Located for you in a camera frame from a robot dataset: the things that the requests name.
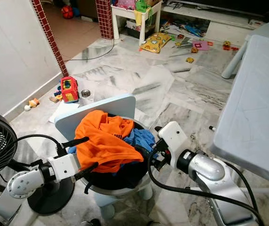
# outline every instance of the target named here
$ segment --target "orange shirt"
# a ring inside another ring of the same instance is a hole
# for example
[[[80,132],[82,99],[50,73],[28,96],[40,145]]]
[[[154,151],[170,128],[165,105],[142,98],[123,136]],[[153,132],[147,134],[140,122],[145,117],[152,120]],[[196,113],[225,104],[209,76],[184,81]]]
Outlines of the orange shirt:
[[[132,120],[120,116],[108,117],[108,113],[95,110],[88,113],[75,131],[75,139],[89,137],[89,141],[77,145],[77,157],[81,169],[98,162],[94,172],[116,173],[121,164],[142,162],[142,155],[122,139],[134,127]]]

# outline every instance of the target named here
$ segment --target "red tile column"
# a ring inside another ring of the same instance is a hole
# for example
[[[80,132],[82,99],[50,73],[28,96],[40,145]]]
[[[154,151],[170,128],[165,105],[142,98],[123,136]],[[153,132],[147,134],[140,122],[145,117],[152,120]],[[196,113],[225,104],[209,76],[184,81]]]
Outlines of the red tile column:
[[[105,39],[113,39],[112,15],[110,0],[96,0],[98,24],[101,36]]]
[[[36,14],[37,14],[37,17],[40,21],[40,24],[41,24],[41,27],[43,28],[43,31],[49,41],[49,44],[50,44],[50,47],[56,57],[56,60],[59,64],[59,67],[62,71],[62,74],[63,76],[69,76],[68,75],[68,71],[67,71],[67,68],[66,68],[66,65],[64,63],[64,60],[61,56],[61,53],[58,49],[58,46],[55,42],[55,38],[54,38],[54,35],[53,35],[53,32],[51,31],[50,29],[50,25],[48,23],[48,20],[46,19],[45,17],[45,14],[44,14],[44,11],[43,11],[43,8],[42,8],[42,5],[40,3],[40,0],[31,0],[32,1],[32,4],[33,4],[33,7],[36,11]]]

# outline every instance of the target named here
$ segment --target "marble floor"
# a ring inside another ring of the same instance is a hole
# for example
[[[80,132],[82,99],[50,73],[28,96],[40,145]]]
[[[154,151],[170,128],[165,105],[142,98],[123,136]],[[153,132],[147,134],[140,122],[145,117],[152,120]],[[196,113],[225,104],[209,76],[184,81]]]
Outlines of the marble floor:
[[[109,51],[112,40],[99,39],[74,59],[93,58]],[[86,105],[123,93],[136,98],[135,119],[155,134],[155,126],[177,121],[190,140],[191,150],[208,154],[213,132],[227,101],[233,79],[225,80],[220,74],[235,54],[222,50],[215,43],[208,51],[191,54],[190,48],[177,48],[169,41],[160,54],[139,51],[138,40],[121,35],[114,48],[103,57],[92,60],[69,61],[66,66],[79,84],[79,90],[89,89],[91,96],[80,99]],[[185,60],[193,57],[194,63]],[[40,99],[40,105],[23,112],[11,125],[18,136],[32,133],[50,135],[60,142],[66,139],[48,121],[59,104],[48,100],[56,88]],[[33,161],[55,156],[54,145],[44,138],[31,138],[19,146],[18,158]],[[244,170],[252,188],[269,187],[269,181]],[[184,173],[165,166],[155,177],[171,186],[186,187],[196,184]],[[154,196],[144,201],[137,194],[114,204],[116,215],[104,220],[93,200],[93,191],[84,194],[84,185],[77,182],[71,201],[57,214],[39,216],[34,225],[84,225],[81,222],[99,218],[104,226],[145,226],[151,220],[165,226],[215,226],[207,200],[203,197],[173,193],[152,184]],[[269,194],[255,194],[260,213],[269,225]]]

